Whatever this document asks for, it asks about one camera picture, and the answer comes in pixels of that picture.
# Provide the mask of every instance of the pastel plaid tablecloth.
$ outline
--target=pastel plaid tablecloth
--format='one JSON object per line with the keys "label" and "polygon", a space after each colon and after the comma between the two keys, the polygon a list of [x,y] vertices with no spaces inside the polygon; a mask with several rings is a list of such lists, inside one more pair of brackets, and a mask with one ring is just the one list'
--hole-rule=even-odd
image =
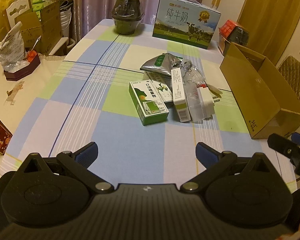
{"label": "pastel plaid tablecloth", "polygon": [[112,20],[95,26],[67,55],[21,120],[0,167],[16,170],[31,152],[43,157],[75,151],[90,141],[99,148],[89,170],[113,185],[176,183],[180,186],[204,171],[195,146],[204,142],[238,156],[264,152],[291,190],[295,176],[288,159],[252,140],[230,91],[215,103],[215,115],[201,123],[180,123],[174,108],[168,120],[142,126],[129,95],[129,82],[142,80],[139,68],[147,60],[170,52],[204,71],[220,66],[216,43],[208,50],[152,37],[151,25],[135,34],[118,35]]}

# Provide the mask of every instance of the dark red tray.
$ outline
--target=dark red tray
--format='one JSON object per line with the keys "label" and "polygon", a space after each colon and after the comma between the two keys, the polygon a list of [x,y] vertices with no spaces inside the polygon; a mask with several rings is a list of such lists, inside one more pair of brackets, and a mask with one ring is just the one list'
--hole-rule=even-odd
{"label": "dark red tray", "polygon": [[34,57],[32,62],[28,66],[16,71],[15,73],[10,73],[7,71],[3,71],[3,72],[8,81],[18,81],[19,79],[24,78],[27,75],[30,75],[39,65],[40,65],[40,59],[39,59],[39,55],[37,55]]}

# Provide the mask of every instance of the white bucket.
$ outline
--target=white bucket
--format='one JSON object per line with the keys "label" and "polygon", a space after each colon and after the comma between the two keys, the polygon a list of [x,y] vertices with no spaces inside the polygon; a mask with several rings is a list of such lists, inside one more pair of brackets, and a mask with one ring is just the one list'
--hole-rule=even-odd
{"label": "white bucket", "polygon": [[65,12],[60,12],[61,29],[64,37],[69,37],[69,25],[71,22],[71,8]]}

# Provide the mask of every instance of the metal screw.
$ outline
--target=metal screw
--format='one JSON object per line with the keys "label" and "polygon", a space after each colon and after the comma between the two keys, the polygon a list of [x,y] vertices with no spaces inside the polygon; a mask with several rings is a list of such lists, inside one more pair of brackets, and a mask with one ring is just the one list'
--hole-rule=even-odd
{"label": "metal screw", "polygon": [[185,184],[182,185],[184,189],[186,190],[196,190],[199,188],[198,183],[195,182],[186,182]]}
{"label": "metal screw", "polygon": [[96,184],[96,189],[98,190],[108,190],[111,188],[111,184],[108,182],[99,182]]}

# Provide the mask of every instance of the gold medal label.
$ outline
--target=gold medal label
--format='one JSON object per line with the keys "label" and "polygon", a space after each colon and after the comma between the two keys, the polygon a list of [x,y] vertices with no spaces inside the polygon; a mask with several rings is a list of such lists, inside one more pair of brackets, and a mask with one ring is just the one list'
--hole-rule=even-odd
{"label": "gold medal label", "polygon": [[207,11],[200,12],[199,16],[200,18],[198,19],[198,21],[204,21],[204,23],[207,23],[207,20],[209,20],[210,18],[210,14]]}

